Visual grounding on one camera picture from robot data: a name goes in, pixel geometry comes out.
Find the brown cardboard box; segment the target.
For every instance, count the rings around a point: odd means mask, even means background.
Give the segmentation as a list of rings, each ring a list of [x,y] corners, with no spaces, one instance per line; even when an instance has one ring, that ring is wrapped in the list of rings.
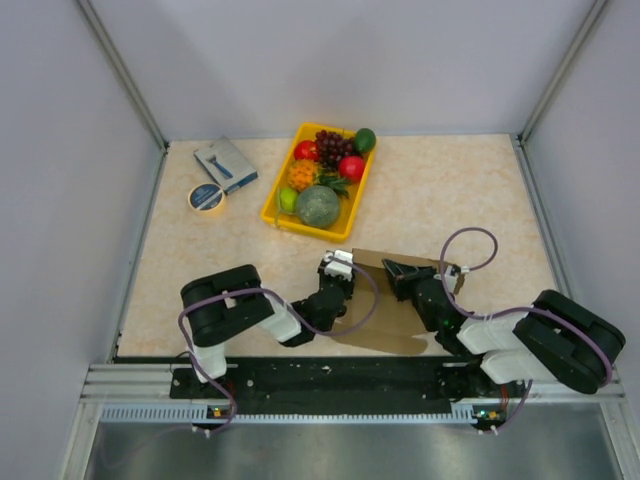
[[[345,315],[337,319],[331,339],[337,343],[376,352],[402,356],[426,352],[428,332],[411,300],[398,301],[393,294],[382,264],[384,258],[399,263],[434,267],[436,279],[442,282],[446,295],[456,295],[464,285],[464,276],[443,278],[444,267],[434,259],[392,254],[375,250],[355,249],[353,262],[370,275],[374,282],[362,274],[355,275],[352,298],[346,302]]]

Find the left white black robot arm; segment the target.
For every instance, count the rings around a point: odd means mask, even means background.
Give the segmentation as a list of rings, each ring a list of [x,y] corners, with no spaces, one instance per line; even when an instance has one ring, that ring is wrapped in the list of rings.
[[[259,327],[278,343],[295,348],[332,330],[345,315],[346,302],[355,284],[353,268],[323,260],[318,267],[318,291],[287,303],[260,290],[256,267],[242,265],[187,283],[180,291],[188,310],[191,343],[197,366],[192,384],[205,396],[216,396],[226,387],[225,344],[245,331]]]

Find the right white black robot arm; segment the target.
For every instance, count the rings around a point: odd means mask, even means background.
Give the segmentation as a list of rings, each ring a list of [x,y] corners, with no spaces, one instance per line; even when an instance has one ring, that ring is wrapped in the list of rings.
[[[487,396],[514,381],[556,379],[583,394],[608,382],[626,344],[615,326],[555,290],[505,315],[466,315],[455,303],[465,269],[447,264],[417,266],[382,260],[391,290],[409,300],[425,329],[453,355],[480,362],[467,370],[469,388]]]

